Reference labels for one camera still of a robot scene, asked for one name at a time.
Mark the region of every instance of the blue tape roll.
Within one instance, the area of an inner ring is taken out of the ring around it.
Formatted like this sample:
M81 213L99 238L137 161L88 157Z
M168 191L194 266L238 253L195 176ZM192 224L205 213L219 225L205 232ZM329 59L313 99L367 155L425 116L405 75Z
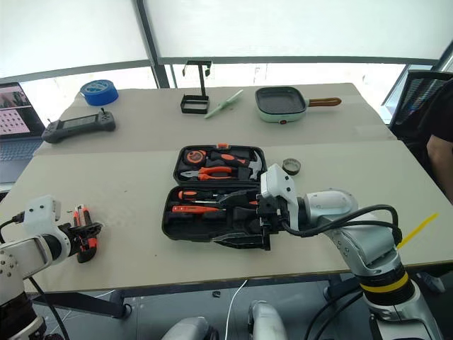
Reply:
M88 104L101 106L112 103L118 98L118 91L110 80L93 80L80 88L80 93Z

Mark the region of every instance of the yellow tape band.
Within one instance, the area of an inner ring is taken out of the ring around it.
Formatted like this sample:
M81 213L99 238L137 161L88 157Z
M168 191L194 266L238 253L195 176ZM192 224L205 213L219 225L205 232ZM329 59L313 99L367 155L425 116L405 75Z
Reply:
M368 285L360 284L360 286L371 293L389 293L403 287L409 280L409 275L407 272L404 273L404 276L398 281L391 283L390 285L383 285L381 287L370 287Z

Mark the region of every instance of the laptop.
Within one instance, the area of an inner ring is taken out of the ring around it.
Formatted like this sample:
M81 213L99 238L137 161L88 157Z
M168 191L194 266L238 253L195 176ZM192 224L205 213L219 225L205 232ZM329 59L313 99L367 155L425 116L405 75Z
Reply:
M44 129L21 85L0 84L0 183L15 182L22 174Z

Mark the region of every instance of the orange screwdriver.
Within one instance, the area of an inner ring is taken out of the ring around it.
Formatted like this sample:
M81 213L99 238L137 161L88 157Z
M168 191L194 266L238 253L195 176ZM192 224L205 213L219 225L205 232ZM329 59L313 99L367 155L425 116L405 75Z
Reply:
M218 196L216 193L206 191L181 190L178 192L178 198L180 200L206 200L217 198Z
M226 209L204 207L202 205L175 205L171 208L173 213L189 213L189 214L204 214L212 211L220 211Z

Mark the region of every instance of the hammer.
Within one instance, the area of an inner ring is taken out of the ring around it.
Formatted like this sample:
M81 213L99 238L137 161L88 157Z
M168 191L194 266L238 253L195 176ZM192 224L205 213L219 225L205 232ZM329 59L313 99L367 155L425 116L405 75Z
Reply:
M252 174L250 175L250 179L256 180L258 178L258 172L261 171L263 167L263 163L261 161L260 156L256 151L255 153L255 161L249 161L248 159L240 159L232 154L220 154L219 152L211 152L210 159L215 161L217 159L221 159L226 165L231 166L247 166L252 170Z

